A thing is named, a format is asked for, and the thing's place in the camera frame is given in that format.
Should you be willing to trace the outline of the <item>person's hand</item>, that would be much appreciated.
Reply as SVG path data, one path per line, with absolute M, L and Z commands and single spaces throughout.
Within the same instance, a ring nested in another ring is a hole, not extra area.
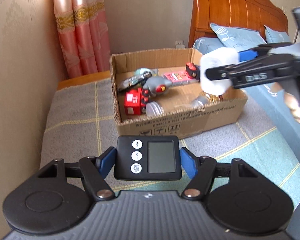
M 300 92 L 296 81 L 289 80 L 283 85 L 284 102 L 289 108 L 291 115 L 300 124 Z

